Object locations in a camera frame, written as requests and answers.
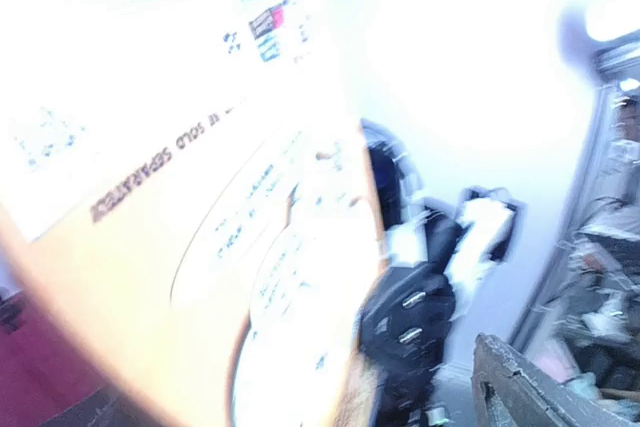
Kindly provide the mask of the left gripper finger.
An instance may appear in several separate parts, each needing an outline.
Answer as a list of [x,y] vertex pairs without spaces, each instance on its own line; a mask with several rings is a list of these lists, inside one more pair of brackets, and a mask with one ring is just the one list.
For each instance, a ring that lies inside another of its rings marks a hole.
[[472,387],[478,426],[632,424],[560,385],[495,335],[476,337]]

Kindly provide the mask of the orange comic book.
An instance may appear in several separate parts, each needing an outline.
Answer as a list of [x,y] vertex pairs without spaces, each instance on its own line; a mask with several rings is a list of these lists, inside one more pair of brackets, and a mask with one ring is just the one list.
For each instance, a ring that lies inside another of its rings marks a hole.
[[1,256],[108,426],[364,426],[384,264],[332,0],[1,0]]

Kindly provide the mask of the red backpack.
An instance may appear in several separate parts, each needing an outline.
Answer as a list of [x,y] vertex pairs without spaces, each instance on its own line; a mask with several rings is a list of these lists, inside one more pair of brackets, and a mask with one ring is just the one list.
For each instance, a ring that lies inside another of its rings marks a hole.
[[117,395],[22,294],[1,297],[1,424],[108,426]]

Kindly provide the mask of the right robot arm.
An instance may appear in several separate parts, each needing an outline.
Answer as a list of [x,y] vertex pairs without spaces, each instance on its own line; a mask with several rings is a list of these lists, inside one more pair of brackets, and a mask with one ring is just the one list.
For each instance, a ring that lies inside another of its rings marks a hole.
[[361,126],[390,260],[359,320],[359,351],[379,373],[369,423],[441,426],[446,412],[431,398],[447,338],[506,261],[524,205],[504,187],[467,187],[456,205],[429,197],[400,138]]

